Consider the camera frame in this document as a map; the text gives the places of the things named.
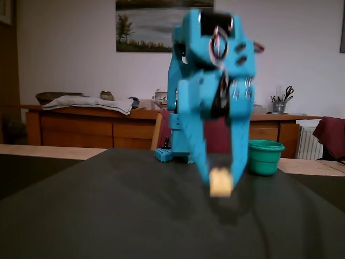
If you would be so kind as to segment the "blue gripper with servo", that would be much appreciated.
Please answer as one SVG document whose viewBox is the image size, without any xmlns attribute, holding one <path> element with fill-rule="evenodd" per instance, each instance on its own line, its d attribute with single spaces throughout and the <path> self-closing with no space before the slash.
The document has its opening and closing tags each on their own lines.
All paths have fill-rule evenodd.
<svg viewBox="0 0 345 259">
<path fill-rule="evenodd" d="M 231 132 L 231 173 L 239 182 L 248 160 L 251 113 L 255 89 L 252 80 L 230 79 L 224 70 L 200 70 L 178 83 L 177 113 L 202 182 L 210 183 L 203 120 L 227 117 Z"/>
</svg>

